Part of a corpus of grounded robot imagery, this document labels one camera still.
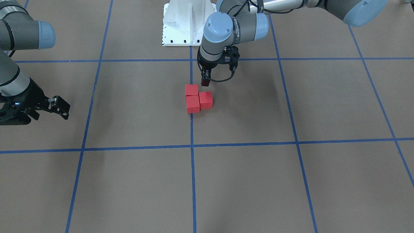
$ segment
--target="light blue cap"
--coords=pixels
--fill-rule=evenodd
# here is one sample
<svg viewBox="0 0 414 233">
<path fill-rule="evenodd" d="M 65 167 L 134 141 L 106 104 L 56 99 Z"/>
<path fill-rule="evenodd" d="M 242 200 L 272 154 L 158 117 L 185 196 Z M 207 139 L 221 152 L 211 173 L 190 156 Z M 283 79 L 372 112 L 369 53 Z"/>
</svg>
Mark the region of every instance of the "light blue cap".
<svg viewBox="0 0 414 233">
<path fill-rule="evenodd" d="M 39 49 L 50 49 L 55 46 L 56 35 L 52 25 L 39 21 Z"/>
<path fill-rule="evenodd" d="M 269 21 L 267 20 L 267 16 L 263 13 L 257 13 L 256 14 L 255 41 L 265 38 L 268 32 L 269 32 Z"/>
<path fill-rule="evenodd" d="M 204 25 L 204 37 L 212 43 L 221 43 L 233 33 L 233 20 L 228 14 L 215 12 Z"/>
<path fill-rule="evenodd" d="M 216 10 L 217 11 L 220 11 L 220 7 L 221 7 L 222 3 L 223 3 L 223 0 L 217 0 L 217 3 L 216 3 Z"/>
<path fill-rule="evenodd" d="M 384 9 L 387 0 L 362 0 L 347 15 L 344 23 L 352 27 L 360 27 L 373 20 Z"/>
</svg>

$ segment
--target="white base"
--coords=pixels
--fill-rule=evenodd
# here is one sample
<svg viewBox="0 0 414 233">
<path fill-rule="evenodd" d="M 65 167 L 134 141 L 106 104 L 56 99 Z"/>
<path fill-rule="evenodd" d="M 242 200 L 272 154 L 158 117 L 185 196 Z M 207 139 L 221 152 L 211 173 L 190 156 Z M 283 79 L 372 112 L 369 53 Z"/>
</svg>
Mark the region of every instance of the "white base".
<svg viewBox="0 0 414 233">
<path fill-rule="evenodd" d="M 169 3 L 166 3 L 164 5 L 164 17 L 165 13 L 167 12 Z M 212 3 L 212 7 L 214 12 L 216 12 L 216 4 Z M 190 29 L 184 30 L 179 25 L 175 23 L 163 23 L 163 30 L 162 30 L 162 46 L 200 46 L 201 39 L 203 38 L 203 29 L 205 20 L 207 20 L 207 17 L 210 14 L 206 15 L 206 12 L 204 14 L 201 14 L 201 17 L 204 17 L 206 15 L 204 22 L 198 26 L 198 28 L 193 28 L 194 25 L 194 15 L 192 7 L 187 9 L 190 11 L 190 16 L 192 16 L 191 19 L 187 19 L 188 22 L 190 22 Z"/>
</svg>

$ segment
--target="red cube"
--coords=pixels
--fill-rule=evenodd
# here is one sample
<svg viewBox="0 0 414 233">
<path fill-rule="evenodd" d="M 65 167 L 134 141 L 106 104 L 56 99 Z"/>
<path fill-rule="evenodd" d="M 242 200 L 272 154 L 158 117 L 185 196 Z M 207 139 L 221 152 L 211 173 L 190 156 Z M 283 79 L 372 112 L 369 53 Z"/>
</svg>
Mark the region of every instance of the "red cube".
<svg viewBox="0 0 414 233">
<path fill-rule="evenodd" d="M 186 96 L 185 102 L 187 103 L 187 113 L 200 112 L 200 99 L 198 95 Z"/>
<path fill-rule="evenodd" d="M 198 95 L 198 85 L 197 84 L 187 84 L 185 85 L 185 96 L 194 96 Z"/>
<path fill-rule="evenodd" d="M 200 109 L 209 109 L 213 107 L 213 95 L 211 92 L 200 92 Z"/>
</svg>

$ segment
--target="stack of red cubes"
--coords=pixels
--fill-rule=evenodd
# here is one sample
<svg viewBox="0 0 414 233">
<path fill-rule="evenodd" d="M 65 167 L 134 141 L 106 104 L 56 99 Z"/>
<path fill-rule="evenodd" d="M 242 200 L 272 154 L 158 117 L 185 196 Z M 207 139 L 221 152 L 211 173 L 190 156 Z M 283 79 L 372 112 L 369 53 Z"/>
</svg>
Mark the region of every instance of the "stack of red cubes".
<svg viewBox="0 0 414 233">
<path fill-rule="evenodd" d="M 185 85 L 185 102 L 187 103 L 187 113 L 197 113 L 201 109 L 213 107 L 213 95 L 211 92 L 198 92 L 198 85 Z"/>
</svg>

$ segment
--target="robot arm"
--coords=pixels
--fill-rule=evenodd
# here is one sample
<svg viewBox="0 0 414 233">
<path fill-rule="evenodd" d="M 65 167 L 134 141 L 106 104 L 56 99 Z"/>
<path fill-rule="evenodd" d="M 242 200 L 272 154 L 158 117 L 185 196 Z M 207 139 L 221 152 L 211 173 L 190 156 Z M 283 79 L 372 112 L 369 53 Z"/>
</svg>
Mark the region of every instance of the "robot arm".
<svg viewBox="0 0 414 233">
<path fill-rule="evenodd" d="M 302 7 L 320 7 L 345 24 L 359 27 L 374 19 L 386 3 L 387 0 L 218 0 L 218 12 L 207 19 L 197 54 L 202 73 L 201 85 L 208 86 L 210 81 L 223 82 L 233 77 L 240 57 L 234 44 L 266 37 L 269 31 L 267 14 L 284 14 Z M 211 70 L 218 64 L 229 64 L 230 78 L 211 78 Z"/>
<path fill-rule="evenodd" d="M 2 50 L 47 49 L 55 45 L 52 26 L 34 21 L 15 0 L 0 0 Z M 0 52 L 0 125 L 25 125 L 43 110 L 68 119 L 70 105 L 61 97 L 48 98 L 43 90 L 5 53 Z"/>
</svg>

